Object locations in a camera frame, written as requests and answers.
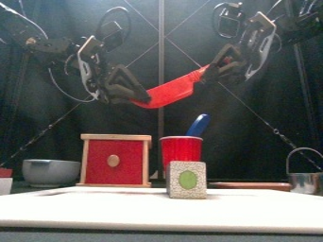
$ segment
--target tan circle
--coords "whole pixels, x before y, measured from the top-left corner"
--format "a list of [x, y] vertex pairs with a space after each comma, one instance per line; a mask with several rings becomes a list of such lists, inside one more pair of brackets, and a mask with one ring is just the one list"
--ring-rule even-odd
[[120, 163], [120, 158], [117, 155], [109, 155], [107, 158], [107, 164], [111, 167], [116, 167], [117, 164]]

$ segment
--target green label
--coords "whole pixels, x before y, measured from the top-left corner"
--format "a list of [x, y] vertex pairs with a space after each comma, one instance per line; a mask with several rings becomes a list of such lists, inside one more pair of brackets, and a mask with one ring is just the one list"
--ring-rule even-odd
[[191, 170], [185, 170], [179, 175], [179, 184], [185, 189], [193, 189], [196, 187], [196, 173]]

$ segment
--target black background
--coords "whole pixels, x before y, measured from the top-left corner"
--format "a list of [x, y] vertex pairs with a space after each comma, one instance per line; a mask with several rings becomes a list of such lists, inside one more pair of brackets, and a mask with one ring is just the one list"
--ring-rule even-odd
[[[273, 2], [243, 1], [247, 17], [252, 17], [257, 11], [265, 13]], [[20, 11], [17, 1], [3, 3]], [[213, 32], [211, 15], [217, 3], [220, 1], [216, 0], [165, 1], [164, 81], [196, 70], [195, 62], [201, 66], [209, 63], [224, 44], [237, 41], [223, 39]], [[131, 34], [125, 43], [107, 56], [111, 61], [128, 66], [147, 89], [159, 84], [159, 1], [25, 0], [23, 4], [27, 16], [41, 26], [49, 38], [67, 37], [72, 40], [95, 33], [108, 9], [125, 7], [132, 21]], [[127, 28], [123, 16], [115, 16], [115, 20]], [[57, 90], [47, 67], [11, 42], [5, 31], [1, 30], [0, 34], [8, 42], [0, 44], [0, 155], [4, 162], [77, 102]], [[260, 77], [247, 82], [227, 80], [223, 85], [295, 145], [320, 149], [321, 36], [301, 43], [300, 47], [305, 80], [299, 74], [293, 46], [287, 46], [269, 57]], [[85, 98], [80, 77], [67, 77], [61, 68], [61, 64], [57, 64], [52, 70], [57, 84], [69, 95]], [[309, 87], [308, 94], [304, 94], [304, 85]], [[201, 160], [207, 163], [208, 178], [284, 180], [289, 146], [216, 83], [196, 84], [195, 93], [164, 108], [161, 123], [157, 110], [145, 110], [131, 104], [105, 105], [97, 101], [81, 104], [44, 137], [7, 163], [7, 167], [13, 168], [13, 175], [20, 179], [24, 159], [81, 161], [81, 133], [147, 134], [152, 136], [152, 174], [160, 155], [157, 126], [161, 125], [163, 135], [183, 135], [201, 113], [211, 115], [211, 124], [201, 135]], [[292, 169], [304, 172], [311, 170], [311, 166], [303, 162], [295, 164]]]

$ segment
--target red object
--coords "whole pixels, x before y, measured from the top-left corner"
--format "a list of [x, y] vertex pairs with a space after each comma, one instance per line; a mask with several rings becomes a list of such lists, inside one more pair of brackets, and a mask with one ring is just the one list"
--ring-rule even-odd
[[11, 178], [12, 177], [12, 169], [0, 167], [0, 178]]
[[208, 65], [201, 67], [199, 70], [195, 70], [185, 76], [167, 82], [160, 86], [156, 86], [152, 89], [148, 89], [147, 92], [151, 96], [149, 103], [139, 102], [133, 99], [131, 102], [143, 108], [156, 109], [187, 97], [193, 93], [195, 82], [200, 81], [200, 77], [207, 67]]
[[193, 136], [168, 136], [160, 139], [164, 170], [171, 161], [200, 161], [201, 141], [201, 138]]
[[149, 186], [148, 135], [83, 134], [80, 184]]

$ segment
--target red box face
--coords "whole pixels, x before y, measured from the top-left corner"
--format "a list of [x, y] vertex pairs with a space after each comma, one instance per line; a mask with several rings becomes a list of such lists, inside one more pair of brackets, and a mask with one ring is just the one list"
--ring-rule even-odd
[[[112, 167], [107, 163], [111, 155], [120, 159]], [[128, 140], [89, 140], [85, 183], [141, 184], [143, 142]]]

